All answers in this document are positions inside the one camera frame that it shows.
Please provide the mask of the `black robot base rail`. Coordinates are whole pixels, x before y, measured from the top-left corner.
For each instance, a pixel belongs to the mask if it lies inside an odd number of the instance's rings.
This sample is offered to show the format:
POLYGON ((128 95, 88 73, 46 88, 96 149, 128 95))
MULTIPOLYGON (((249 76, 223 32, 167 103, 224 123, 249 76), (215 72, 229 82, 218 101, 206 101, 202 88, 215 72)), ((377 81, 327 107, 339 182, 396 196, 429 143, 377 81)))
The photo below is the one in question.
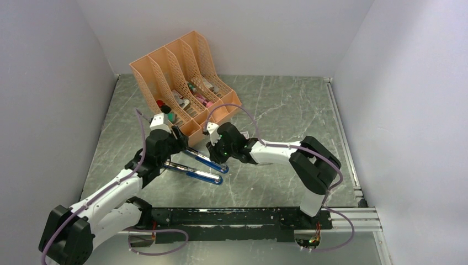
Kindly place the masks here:
POLYGON ((127 200, 142 215, 138 231, 156 229, 146 238, 155 244, 189 241, 276 240, 296 242, 296 230, 332 228, 331 214, 320 210, 314 217, 297 206, 266 208, 164 208, 143 199, 127 200), (187 236, 179 233, 182 230, 187 236))

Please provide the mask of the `red round item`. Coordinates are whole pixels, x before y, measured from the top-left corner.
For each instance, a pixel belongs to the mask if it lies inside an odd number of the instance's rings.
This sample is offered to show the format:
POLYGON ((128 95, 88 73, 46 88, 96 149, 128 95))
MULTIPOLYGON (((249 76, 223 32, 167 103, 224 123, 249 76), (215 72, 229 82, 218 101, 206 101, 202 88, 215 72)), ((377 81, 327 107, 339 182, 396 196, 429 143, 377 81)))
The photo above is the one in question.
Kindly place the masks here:
POLYGON ((159 108, 162 108, 165 105, 165 103, 162 100, 156 100, 156 103, 159 108))

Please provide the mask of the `grey white item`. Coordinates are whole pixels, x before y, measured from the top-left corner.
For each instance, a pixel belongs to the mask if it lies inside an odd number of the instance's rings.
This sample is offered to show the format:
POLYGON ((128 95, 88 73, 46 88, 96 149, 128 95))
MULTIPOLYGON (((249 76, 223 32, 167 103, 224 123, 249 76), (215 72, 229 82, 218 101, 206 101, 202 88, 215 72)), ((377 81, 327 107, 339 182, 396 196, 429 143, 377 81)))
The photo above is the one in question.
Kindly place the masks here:
POLYGON ((217 94, 219 93, 219 88, 213 84, 211 84, 209 81, 203 79, 203 84, 206 88, 208 88, 210 91, 212 91, 213 93, 217 94))

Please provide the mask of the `blue metal stapler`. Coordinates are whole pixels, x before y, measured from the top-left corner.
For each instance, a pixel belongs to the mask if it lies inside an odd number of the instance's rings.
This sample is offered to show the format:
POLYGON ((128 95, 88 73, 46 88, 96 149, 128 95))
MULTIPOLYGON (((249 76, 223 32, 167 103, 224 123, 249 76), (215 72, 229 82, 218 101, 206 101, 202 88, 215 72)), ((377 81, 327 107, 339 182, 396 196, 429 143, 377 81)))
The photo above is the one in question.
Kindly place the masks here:
POLYGON ((191 160, 196 161, 199 165, 203 165, 203 168, 172 162, 172 160, 169 159, 163 164, 164 169, 179 172, 187 177, 214 185, 221 185, 223 183, 224 179, 222 175, 229 172, 228 165, 215 163, 211 161, 207 155, 191 147, 183 151, 183 153, 191 160))

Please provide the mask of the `grey white stapler remover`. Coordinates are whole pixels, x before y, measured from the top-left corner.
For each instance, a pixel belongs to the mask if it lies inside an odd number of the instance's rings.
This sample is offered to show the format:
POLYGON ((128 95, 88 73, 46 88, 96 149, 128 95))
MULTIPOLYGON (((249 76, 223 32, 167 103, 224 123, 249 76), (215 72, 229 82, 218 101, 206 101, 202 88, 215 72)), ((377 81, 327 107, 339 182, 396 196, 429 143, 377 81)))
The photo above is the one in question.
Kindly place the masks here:
POLYGON ((174 96, 175 101, 182 109, 187 109, 190 106, 190 100, 184 98, 179 92, 176 90, 172 90, 172 94, 174 96))

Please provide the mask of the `green round item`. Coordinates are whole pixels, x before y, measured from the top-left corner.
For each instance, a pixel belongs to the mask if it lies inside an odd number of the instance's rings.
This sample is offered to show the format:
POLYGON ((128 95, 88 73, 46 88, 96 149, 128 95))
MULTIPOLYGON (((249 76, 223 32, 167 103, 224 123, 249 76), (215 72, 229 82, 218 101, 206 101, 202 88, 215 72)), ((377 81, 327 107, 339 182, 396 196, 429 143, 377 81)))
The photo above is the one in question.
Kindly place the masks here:
POLYGON ((168 113, 166 114, 168 120, 172 123, 175 124, 177 120, 177 115, 175 113, 168 113))

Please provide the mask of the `green capped marker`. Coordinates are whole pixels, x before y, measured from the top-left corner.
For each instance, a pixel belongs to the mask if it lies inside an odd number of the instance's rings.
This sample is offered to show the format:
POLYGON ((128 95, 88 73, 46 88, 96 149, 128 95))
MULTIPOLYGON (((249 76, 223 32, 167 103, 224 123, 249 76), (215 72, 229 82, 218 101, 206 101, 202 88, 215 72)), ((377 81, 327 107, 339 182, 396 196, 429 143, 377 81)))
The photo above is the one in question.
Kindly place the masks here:
POLYGON ((187 85, 193 93, 196 92, 196 88, 190 82, 188 82, 187 85))

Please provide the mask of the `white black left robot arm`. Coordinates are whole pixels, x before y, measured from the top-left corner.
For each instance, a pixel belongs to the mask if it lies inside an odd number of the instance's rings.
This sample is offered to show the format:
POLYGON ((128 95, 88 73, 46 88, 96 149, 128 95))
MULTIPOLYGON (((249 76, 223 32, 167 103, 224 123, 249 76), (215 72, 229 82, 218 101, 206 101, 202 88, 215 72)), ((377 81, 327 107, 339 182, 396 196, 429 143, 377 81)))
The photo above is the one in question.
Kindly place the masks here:
POLYGON ((52 209, 39 243, 41 264, 84 264, 118 232, 152 227, 152 205, 136 194, 161 174, 173 154, 186 150, 188 142, 177 126, 158 125, 109 183, 78 203, 52 209))

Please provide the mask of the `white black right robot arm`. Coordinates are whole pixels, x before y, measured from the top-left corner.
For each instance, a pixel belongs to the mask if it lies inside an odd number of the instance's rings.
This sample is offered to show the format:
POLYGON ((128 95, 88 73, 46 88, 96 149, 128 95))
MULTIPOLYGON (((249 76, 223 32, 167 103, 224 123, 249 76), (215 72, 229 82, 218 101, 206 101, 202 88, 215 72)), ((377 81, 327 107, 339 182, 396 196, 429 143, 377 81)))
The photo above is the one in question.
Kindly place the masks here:
POLYGON ((318 223, 318 212, 339 175, 341 163, 316 138, 306 136, 290 143, 248 139, 229 122, 222 125, 209 122, 204 134, 210 138, 206 147, 213 162, 225 163, 232 158, 253 165, 273 163, 292 168, 306 188, 298 222, 306 229, 318 223))

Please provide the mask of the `black round item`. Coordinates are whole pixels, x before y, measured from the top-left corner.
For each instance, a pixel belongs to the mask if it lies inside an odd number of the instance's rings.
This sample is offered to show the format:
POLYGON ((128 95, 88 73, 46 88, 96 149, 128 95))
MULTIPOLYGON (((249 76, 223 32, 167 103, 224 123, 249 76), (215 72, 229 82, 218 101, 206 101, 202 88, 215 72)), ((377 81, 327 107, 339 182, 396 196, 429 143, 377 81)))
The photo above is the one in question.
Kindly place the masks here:
POLYGON ((161 111, 162 111, 163 113, 165 113, 165 114, 169 114, 169 113, 172 111, 171 107, 169 107, 169 106, 167 106, 167 105, 161 106, 160 109, 161 109, 161 111))

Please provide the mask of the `pink marker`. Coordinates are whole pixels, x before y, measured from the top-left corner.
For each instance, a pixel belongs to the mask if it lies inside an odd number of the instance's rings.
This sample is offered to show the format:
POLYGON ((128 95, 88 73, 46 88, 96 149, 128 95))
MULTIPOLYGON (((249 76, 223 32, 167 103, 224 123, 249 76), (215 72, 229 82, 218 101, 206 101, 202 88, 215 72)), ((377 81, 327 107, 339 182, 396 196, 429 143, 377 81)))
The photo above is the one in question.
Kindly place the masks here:
POLYGON ((208 100, 207 98, 205 98, 203 95, 199 94, 199 93, 195 93, 194 94, 194 97, 205 107, 210 107, 212 106, 214 103, 210 100, 208 100))

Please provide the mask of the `orange plastic file organizer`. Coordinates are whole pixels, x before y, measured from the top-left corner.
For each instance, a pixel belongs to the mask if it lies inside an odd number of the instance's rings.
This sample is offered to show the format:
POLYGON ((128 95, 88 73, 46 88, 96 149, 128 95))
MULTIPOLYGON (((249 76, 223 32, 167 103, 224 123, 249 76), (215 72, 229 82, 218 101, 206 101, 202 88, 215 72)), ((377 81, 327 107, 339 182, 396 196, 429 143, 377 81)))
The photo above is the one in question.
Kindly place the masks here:
POLYGON ((175 124, 188 136, 191 147, 204 140, 203 127, 206 121, 222 124, 238 112, 241 101, 237 93, 218 76, 211 56, 208 41, 197 31, 164 45, 130 63, 130 68, 140 91, 155 113, 161 113, 156 100, 162 100, 177 115, 175 124), (203 79, 219 88, 215 94, 206 88, 203 79), (196 92, 192 92, 190 82, 196 92), (190 100, 190 106, 182 109, 172 94, 179 92, 190 100), (194 94, 199 93, 214 104, 203 106, 194 94))

